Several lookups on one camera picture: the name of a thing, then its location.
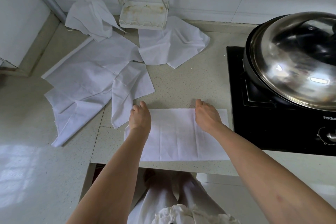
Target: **pot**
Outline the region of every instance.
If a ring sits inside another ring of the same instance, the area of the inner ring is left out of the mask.
[[[254,85],[276,102],[336,111],[336,15],[305,12],[259,25],[243,63]]]

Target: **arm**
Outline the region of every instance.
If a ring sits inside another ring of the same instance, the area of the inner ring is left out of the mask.
[[[142,150],[151,130],[145,104],[133,106],[130,133],[77,205],[67,224],[126,223]]]
[[[336,223],[336,210],[281,164],[222,124],[216,109],[196,100],[196,122],[228,154],[271,223]]]

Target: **forearm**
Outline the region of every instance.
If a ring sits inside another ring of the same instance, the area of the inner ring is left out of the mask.
[[[271,223],[334,223],[335,209],[262,150],[225,125],[212,135]]]
[[[148,135],[132,129],[78,204],[68,224],[126,223]]]

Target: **stove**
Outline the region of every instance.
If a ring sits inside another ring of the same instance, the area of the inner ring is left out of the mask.
[[[244,47],[227,46],[234,131],[262,150],[336,156],[336,112],[271,100],[244,72]]]

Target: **leg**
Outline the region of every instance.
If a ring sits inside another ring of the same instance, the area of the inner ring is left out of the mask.
[[[155,174],[146,182],[148,190],[140,198],[128,216],[128,224],[152,223],[155,214],[165,207],[177,205],[170,178]]]
[[[208,215],[225,214],[219,205],[207,194],[201,183],[191,173],[183,172],[179,177],[179,204],[192,208],[194,204]]]

